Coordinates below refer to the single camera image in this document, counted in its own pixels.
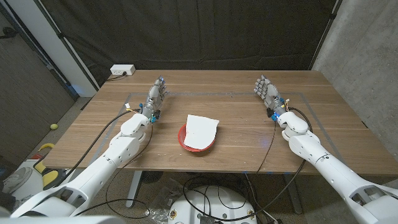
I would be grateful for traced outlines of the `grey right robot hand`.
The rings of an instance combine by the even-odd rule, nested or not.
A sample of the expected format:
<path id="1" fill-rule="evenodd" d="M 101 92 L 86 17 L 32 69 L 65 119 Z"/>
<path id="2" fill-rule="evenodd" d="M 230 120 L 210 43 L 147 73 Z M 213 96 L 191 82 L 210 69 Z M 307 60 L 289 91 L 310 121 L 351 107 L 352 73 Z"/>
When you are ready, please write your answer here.
<path id="1" fill-rule="evenodd" d="M 255 82 L 254 92 L 260 96 L 267 108 L 267 116 L 277 121 L 280 115 L 286 112 L 285 100 L 278 89 L 264 75 Z"/>

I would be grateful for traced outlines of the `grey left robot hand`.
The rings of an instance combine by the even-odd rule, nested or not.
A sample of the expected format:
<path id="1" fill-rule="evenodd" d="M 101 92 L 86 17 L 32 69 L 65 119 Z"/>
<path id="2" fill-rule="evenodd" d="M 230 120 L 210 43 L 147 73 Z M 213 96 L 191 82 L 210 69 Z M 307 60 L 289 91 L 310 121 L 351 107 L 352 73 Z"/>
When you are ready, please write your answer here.
<path id="1" fill-rule="evenodd" d="M 156 111 L 160 110 L 165 96 L 168 94 L 163 76 L 158 77 L 151 86 L 146 102 L 142 107 L 142 114 L 147 118 L 152 117 Z"/>

